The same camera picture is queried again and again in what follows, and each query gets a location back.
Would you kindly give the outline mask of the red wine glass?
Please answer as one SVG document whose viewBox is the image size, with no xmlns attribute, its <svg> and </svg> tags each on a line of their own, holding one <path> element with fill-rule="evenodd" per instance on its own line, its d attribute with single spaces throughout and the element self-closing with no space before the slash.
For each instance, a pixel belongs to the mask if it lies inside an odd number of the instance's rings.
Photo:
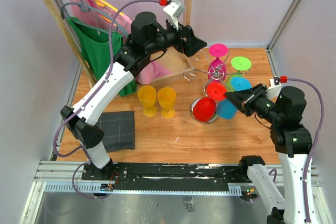
<svg viewBox="0 0 336 224">
<path fill-rule="evenodd" d="M 211 82 L 205 87 L 205 97 L 195 100 L 191 105 L 191 116 L 199 123 L 212 123 L 218 115 L 216 113 L 217 103 L 226 99 L 227 89 L 224 85 Z"/>
</svg>

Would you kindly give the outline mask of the yellow wine glass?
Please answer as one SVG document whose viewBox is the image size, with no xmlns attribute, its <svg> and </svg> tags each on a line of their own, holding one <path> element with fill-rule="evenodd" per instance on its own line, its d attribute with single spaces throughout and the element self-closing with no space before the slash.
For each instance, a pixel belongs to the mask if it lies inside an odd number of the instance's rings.
<svg viewBox="0 0 336 224">
<path fill-rule="evenodd" d="M 157 113 L 156 90 L 152 86 L 142 86 L 138 90 L 138 99 L 143 106 L 143 114 L 147 117 L 155 116 Z"/>
<path fill-rule="evenodd" d="M 161 88 L 157 93 L 157 99 L 161 106 L 161 116 L 171 119 L 175 115 L 176 91 L 170 87 Z"/>
</svg>

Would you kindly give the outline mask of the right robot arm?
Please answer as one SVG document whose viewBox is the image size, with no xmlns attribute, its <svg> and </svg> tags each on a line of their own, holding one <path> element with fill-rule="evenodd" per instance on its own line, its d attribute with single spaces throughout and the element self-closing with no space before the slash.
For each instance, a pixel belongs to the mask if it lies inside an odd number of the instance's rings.
<svg viewBox="0 0 336 224">
<path fill-rule="evenodd" d="M 307 105 L 305 94 L 296 87 L 284 86 L 276 102 L 272 102 L 267 90 L 264 84 L 258 84 L 225 95 L 242 114 L 255 113 L 270 123 L 285 193 L 280 193 L 260 156 L 242 157 L 238 177 L 255 185 L 268 212 L 267 223 L 318 223 L 311 182 L 314 144 L 311 133 L 301 124 Z"/>
</svg>

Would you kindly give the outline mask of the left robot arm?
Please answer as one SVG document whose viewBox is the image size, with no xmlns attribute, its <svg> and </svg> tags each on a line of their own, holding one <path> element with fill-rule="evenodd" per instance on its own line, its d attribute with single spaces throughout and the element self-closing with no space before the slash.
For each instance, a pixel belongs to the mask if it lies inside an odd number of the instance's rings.
<svg viewBox="0 0 336 224">
<path fill-rule="evenodd" d="M 131 34 L 109 66 L 108 71 L 87 95 L 72 108 L 65 106 L 61 116 L 73 136 L 89 155 L 89 166 L 100 179 L 112 175 L 112 159 L 103 145 L 104 132 L 96 123 L 106 106 L 151 62 L 152 54 L 173 47 L 191 57 L 206 47 L 190 25 L 166 22 L 163 28 L 152 12 L 141 12 L 131 24 Z"/>
</svg>

